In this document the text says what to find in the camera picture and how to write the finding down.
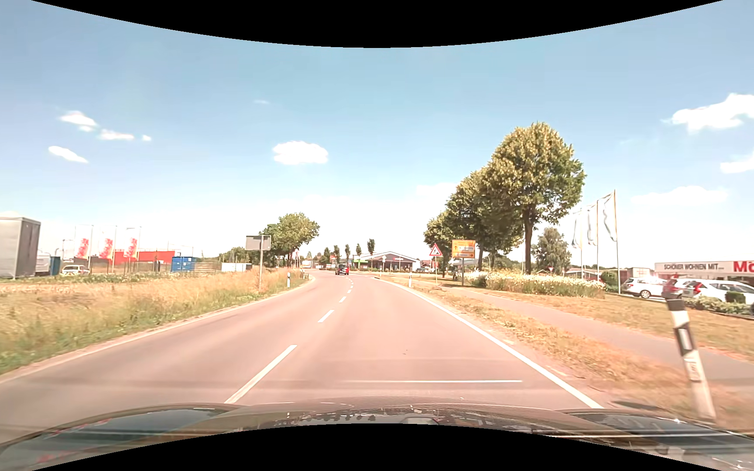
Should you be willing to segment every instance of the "dry grass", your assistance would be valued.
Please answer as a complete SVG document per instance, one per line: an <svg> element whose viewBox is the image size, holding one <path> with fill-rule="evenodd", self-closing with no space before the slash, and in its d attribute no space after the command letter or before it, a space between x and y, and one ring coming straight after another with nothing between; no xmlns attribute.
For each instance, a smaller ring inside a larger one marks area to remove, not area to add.
<svg viewBox="0 0 754 471"><path fill-rule="evenodd" d="M0 286L0 374L124 334L287 289L287 271L180 276L139 283ZM298 272L292 287L303 283Z"/></svg>
<svg viewBox="0 0 754 471"><path fill-rule="evenodd" d="M468 288L478 293L494 294L484 288ZM609 324L623 325L648 334L674 337L671 316L665 304L643 301L635 297L606 296L604 299L585 297L542 296L495 292L497 296L516 299L538 306L590 317ZM754 363L754 322L689 309L691 328L700 346L713 348L733 358Z"/></svg>
<svg viewBox="0 0 754 471"><path fill-rule="evenodd" d="M695 416L686 389L685 374L679 369L631 355L631 352L591 338L570 334L533 317L499 309L470 297L449 294L418 283L414 283L413 288L484 322L497 324L507 330L513 341L556 359L599 391L627 401L661 407L680 416ZM754 434L754 401L717 385L710 385L710 388L716 404L718 425Z"/></svg>

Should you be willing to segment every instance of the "red building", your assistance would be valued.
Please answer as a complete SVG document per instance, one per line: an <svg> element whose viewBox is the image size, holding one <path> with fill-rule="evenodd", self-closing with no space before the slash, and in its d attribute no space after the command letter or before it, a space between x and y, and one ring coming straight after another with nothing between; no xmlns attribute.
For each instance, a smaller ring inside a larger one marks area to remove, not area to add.
<svg viewBox="0 0 754 471"><path fill-rule="evenodd" d="M173 262L173 257L176 255L176 251L141 251L138 252L139 262L154 262L159 260L162 263L167 263L170 266ZM135 262L136 256L133 255L129 259L124 256L124 251L116 251L116 265L127 262Z"/></svg>

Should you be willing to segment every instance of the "black and white post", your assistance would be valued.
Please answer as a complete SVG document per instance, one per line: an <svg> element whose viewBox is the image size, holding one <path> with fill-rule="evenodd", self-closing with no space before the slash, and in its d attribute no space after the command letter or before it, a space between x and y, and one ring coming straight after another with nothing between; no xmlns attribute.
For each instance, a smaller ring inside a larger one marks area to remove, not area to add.
<svg viewBox="0 0 754 471"><path fill-rule="evenodd" d="M700 419L714 423L716 420L715 404L711 400L709 383L706 381L706 374L703 371L703 363L700 361L697 345L695 344L694 337L691 336L689 315L685 310L685 301L682 299L669 299L666 303L674 320L674 335L677 339L679 354L683 357L685 374L691 384L691 395L697 415Z"/></svg>

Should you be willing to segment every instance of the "lane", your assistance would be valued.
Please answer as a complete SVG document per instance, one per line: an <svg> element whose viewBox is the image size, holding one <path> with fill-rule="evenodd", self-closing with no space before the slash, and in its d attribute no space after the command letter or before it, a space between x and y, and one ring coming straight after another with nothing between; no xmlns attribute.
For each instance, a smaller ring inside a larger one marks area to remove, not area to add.
<svg viewBox="0 0 754 471"><path fill-rule="evenodd" d="M0 385L0 443L45 427L122 409L223 402L282 350L308 342L350 289L310 282L229 314L112 347Z"/></svg>
<svg viewBox="0 0 754 471"><path fill-rule="evenodd" d="M316 273L321 282L327 277ZM239 404L342 396L438 396L517 406L587 405L490 339L419 297L372 277L309 344Z"/></svg>

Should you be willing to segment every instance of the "blue container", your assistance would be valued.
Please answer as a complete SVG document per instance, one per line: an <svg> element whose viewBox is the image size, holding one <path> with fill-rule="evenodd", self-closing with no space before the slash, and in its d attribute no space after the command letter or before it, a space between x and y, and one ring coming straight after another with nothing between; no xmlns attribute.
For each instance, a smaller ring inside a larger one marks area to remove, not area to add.
<svg viewBox="0 0 754 471"><path fill-rule="evenodd" d="M174 256L171 259L171 272L191 272L199 259L194 256Z"/></svg>

